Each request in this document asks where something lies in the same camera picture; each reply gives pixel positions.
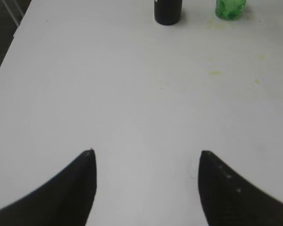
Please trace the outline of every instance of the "green bottle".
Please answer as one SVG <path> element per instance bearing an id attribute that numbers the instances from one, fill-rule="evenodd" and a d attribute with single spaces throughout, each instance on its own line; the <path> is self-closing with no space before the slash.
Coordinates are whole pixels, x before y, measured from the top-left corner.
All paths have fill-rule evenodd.
<path id="1" fill-rule="evenodd" d="M 217 0 L 216 16 L 225 20 L 236 20 L 245 8 L 246 0 Z"/>

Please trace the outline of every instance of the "dark floor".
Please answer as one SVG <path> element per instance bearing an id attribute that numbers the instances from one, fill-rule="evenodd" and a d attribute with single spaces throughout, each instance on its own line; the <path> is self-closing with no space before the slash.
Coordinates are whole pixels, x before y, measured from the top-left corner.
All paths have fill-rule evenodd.
<path id="1" fill-rule="evenodd" d="M 12 0 L 6 0 L 10 6 L 12 12 L 17 16 L 18 20 L 21 20 L 21 15 L 18 12 L 14 2 Z M 17 0 L 18 4 L 25 12 L 28 8 L 30 0 Z M 3 58 L 13 40 L 13 35 L 17 29 L 16 24 L 10 17 L 8 11 L 5 9 L 2 1 L 0 0 L 0 65 Z"/>

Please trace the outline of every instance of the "table surface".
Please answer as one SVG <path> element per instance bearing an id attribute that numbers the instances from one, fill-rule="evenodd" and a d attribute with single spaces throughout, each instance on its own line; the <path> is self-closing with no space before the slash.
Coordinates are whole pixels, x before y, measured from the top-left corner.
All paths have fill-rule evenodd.
<path id="1" fill-rule="evenodd" d="M 283 0 L 237 21 L 211 0 L 154 21 L 152 0 L 33 0 L 0 68 L 0 208 L 94 148 L 87 225 L 207 225 L 211 150 L 283 201 Z"/>

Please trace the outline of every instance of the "bottle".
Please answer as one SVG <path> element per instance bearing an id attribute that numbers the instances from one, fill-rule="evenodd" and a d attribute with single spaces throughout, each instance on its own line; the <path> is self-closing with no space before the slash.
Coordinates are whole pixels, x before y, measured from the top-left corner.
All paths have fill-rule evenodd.
<path id="1" fill-rule="evenodd" d="M 162 25 L 176 24 L 180 20 L 183 0 L 154 0 L 155 20 Z"/>
<path id="2" fill-rule="evenodd" d="M 246 0 L 217 0 L 216 16 L 225 20 L 236 20 L 245 8 Z"/>

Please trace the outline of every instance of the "white table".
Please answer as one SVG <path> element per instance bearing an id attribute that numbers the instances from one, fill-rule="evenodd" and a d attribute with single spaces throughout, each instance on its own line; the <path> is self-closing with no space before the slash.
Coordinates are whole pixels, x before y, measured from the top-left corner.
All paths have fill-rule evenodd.
<path id="1" fill-rule="evenodd" d="M 0 68 L 0 208 L 90 147 L 89 226 L 207 225 L 203 149 L 283 201 L 283 0 L 247 6 L 162 26 L 152 0 L 33 0 Z"/>

